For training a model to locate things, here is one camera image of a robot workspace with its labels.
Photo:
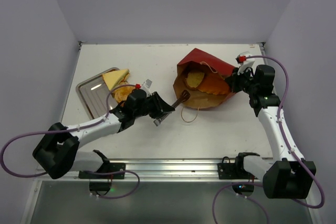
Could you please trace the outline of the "fake bread slice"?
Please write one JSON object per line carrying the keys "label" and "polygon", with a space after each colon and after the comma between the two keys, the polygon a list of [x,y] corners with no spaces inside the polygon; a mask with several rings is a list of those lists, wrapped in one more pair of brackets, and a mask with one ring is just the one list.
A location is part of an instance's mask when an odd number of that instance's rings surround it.
{"label": "fake bread slice", "polygon": [[203,81],[205,73],[198,70],[188,72],[185,78],[185,84],[190,89],[196,89]]}

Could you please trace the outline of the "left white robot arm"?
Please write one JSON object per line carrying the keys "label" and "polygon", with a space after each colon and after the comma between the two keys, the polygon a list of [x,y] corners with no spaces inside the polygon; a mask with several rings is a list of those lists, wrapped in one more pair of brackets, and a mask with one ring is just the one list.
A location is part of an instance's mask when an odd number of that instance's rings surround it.
{"label": "left white robot arm", "polygon": [[105,116],[77,126],[53,124],[34,149],[33,157],[52,179],[59,179],[70,171],[106,176],[112,171],[108,158],[98,150],[82,152],[80,148],[128,129],[139,117],[158,120],[174,110],[157,92],[147,95],[144,90],[134,89]]}

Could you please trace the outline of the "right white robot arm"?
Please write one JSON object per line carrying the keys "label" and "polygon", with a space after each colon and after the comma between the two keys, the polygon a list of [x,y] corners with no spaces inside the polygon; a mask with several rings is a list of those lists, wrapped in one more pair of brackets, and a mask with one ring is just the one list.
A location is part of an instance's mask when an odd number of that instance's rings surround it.
{"label": "right white robot arm", "polygon": [[274,160],[269,164],[256,153],[239,153],[235,158],[236,170],[259,179],[270,199],[305,199],[316,166],[314,162],[305,160],[295,146],[280,108],[280,99],[274,93],[274,78],[273,67],[258,65],[255,69],[234,68],[225,80],[232,91],[249,95],[250,107],[265,130]]}

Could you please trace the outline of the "sugared round fake bun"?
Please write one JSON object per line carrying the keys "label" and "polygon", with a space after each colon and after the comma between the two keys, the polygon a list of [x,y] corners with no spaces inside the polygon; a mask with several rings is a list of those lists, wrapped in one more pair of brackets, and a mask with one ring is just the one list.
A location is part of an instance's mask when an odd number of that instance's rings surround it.
{"label": "sugared round fake bun", "polygon": [[135,86],[130,86],[128,84],[122,84],[113,91],[112,96],[117,103],[125,101],[128,95],[135,89]]}

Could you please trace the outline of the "red brown paper bag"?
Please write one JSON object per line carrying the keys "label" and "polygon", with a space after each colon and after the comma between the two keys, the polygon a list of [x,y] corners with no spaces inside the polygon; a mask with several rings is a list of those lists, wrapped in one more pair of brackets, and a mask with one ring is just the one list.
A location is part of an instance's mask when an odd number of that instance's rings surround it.
{"label": "red brown paper bag", "polygon": [[189,92],[190,97],[183,102],[187,108],[215,108],[235,95],[225,81],[235,67],[207,52],[195,48],[176,67],[173,90],[177,98],[183,91]]}

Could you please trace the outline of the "metal tongs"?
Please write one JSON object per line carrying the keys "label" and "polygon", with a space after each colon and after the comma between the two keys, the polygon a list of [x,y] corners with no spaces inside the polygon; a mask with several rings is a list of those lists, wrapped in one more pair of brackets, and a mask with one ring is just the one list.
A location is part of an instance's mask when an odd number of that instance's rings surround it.
{"label": "metal tongs", "polygon": [[187,90],[183,90],[180,97],[172,105],[169,105],[170,110],[168,112],[163,112],[162,116],[154,120],[154,124],[156,126],[159,126],[172,112],[175,111],[178,105],[187,101],[190,98],[190,96],[191,95]]}

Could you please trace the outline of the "fake triangle sandwich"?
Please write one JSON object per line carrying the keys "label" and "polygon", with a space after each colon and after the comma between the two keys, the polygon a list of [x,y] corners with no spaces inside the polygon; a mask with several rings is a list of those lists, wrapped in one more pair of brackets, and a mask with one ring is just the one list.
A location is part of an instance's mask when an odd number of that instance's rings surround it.
{"label": "fake triangle sandwich", "polygon": [[120,83],[127,81],[129,75],[130,75],[129,69],[121,69],[106,72],[102,75],[102,77],[108,90],[112,90]]}

